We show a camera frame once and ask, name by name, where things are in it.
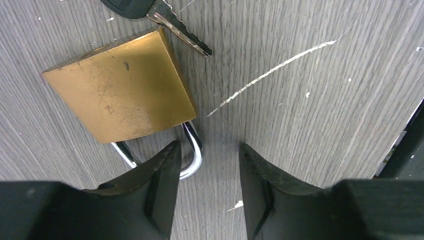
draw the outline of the black key head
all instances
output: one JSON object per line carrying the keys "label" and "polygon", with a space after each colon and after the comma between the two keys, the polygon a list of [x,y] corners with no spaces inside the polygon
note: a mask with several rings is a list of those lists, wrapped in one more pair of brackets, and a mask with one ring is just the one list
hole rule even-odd
{"label": "black key head", "polygon": [[155,0],[101,0],[101,2],[124,18],[141,19],[147,15]]}

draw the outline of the wooden table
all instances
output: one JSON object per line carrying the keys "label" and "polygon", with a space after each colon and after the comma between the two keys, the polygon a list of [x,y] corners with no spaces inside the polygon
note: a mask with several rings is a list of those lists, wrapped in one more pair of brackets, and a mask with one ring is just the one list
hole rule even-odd
{"label": "wooden table", "polygon": [[[173,239],[245,239],[238,147],[319,187],[370,178],[424,96],[423,0],[170,0],[213,50],[167,30],[194,94],[204,163],[179,186]],[[99,0],[0,0],[0,178],[95,188],[129,168],[97,143],[40,73],[152,28]],[[304,51],[212,116],[249,82]],[[148,159],[180,129],[128,141]],[[186,160],[190,146],[184,144]]]}

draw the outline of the scratch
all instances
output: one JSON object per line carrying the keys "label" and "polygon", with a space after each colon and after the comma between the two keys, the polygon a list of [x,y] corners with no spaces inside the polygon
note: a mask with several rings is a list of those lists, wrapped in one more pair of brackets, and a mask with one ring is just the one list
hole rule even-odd
{"label": "scratch", "polygon": [[186,9],[190,4],[192,4],[196,0],[191,0],[185,7],[181,8],[181,10],[178,13],[181,13],[184,9]]}
{"label": "scratch", "polygon": [[353,28],[353,26],[351,28],[349,28],[347,31],[345,31],[339,38],[337,38],[336,40],[333,41],[326,41],[323,42],[321,44],[318,44],[306,51],[303,51],[295,56],[293,56],[290,59],[285,60],[284,62],[278,64],[277,66],[271,68],[271,70],[269,70],[268,72],[262,74],[261,76],[259,76],[258,78],[256,78],[255,80],[249,82],[248,84],[246,84],[242,89],[236,91],[232,96],[230,96],[227,100],[223,101],[217,108],[215,108],[212,112],[210,112],[206,117],[210,117],[212,116],[212,114],[214,114],[216,111],[218,111],[220,108],[222,108],[223,106],[225,106],[226,104],[228,104],[231,100],[235,99],[239,94],[241,94],[242,92],[244,92],[246,89],[248,89],[250,86],[252,86],[253,84],[259,82],[261,79],[265,78],[266,76],[272,74],[273,72],[277,71],[278,69],[286,66],[287,64],[293,62],[294,60],[297,60],[303,56],[305,56],[306,54],[312,53],[315,50],[318,49],[322,49],[324,47],[330,46],[335,44],[338,40],[340,40],[348,31],[350,31]]}
{"label": "scratch", "polygon": [[229,209],[226,212],[228,213],[229,211],[234,210],[234,209],[238,209],[240,207],[243,207],[243,201],[238,201],[233,208]]}
{"label": "scratch", "polygon": [[106,50],[106,52],[108,52],[113,59],[115,58],[109,50]]}
{"label": "scratch", "polygon": [[105,93],[106,93],[106,89],[107,89],[107,88],[108,88],[108,87],[106,86],[106,87],[103,89],[103,93],[101,94],[100,101],[98,101],[97,106],[100,106],[100,103],[102,103],[103,96],[105,95]]}
{"label": "scratch", "polygon": [[121,124],[121,123],[124,121],[124,119],[128,116],[128,114],[129,114],[129,113],[130,113],[129,111],[127,111],[127,112],[126,112],[125,116],[123,116],[123,118],[122,118],[122,120],[119,122],[119,124]]}

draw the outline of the padlock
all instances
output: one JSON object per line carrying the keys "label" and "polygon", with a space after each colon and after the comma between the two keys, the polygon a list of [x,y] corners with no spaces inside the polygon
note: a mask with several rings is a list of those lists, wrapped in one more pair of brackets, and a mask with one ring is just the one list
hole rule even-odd
{"label": "padlock", "polygon": [[100,143],[111,143],[135,168],[125,140],[181,125],[194,157],[180,179],[202,164],[202,143],[190,121],[197,107],[163,29],[98,48],[42,73]]}

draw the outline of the key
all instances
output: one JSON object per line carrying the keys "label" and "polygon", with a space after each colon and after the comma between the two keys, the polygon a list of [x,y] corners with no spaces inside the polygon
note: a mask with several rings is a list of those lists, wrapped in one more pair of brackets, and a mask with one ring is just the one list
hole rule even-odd
{"label": "key", "polygon": [[187,44],[205,56],[212,56],[212,49],[178,20],[172,7],[163,0],[101,0],[109,9],[127,19],[148,17],[158,24],[165,25]]}

